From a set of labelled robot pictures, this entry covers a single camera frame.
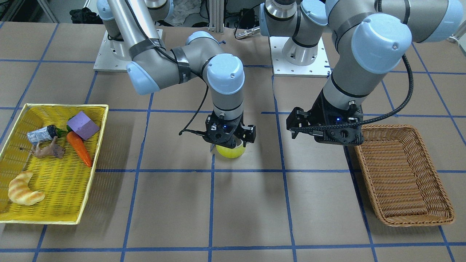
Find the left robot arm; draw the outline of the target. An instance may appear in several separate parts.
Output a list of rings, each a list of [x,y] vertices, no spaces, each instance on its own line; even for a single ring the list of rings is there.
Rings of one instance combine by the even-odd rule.
[[[459,0],[266,0],[261,35],[288,37],[298,50],[315,52],[329,27],[339,53],[312,108],[296,107],[287,117],[292,138],[306,133],[319,143],[362,144],[362,125],[393,116],[412,97],[414,78],[406,58],[411,44],[446,40],[463,15]],[[393,111],[364,120],[363,101],[400,61],[409,78],[406,99]]]

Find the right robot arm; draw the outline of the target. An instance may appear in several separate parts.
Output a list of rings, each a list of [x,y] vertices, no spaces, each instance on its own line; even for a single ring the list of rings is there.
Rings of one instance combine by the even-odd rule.
[[[171,0],[99,0],[97,7],[108,39],[124,43],[123,56],[129,58],[126,70],[138,94],[161,91],[195,77],[211,91],[213,111],[205,121],[205,131],[185,126],[180,134],[190,132],[230,149],[255,141],[255,126],[246,126],[243,121],[242,61],[224,52],[205,31],[191,34],[184,46],[167,50],[153,18],[168,16]]]

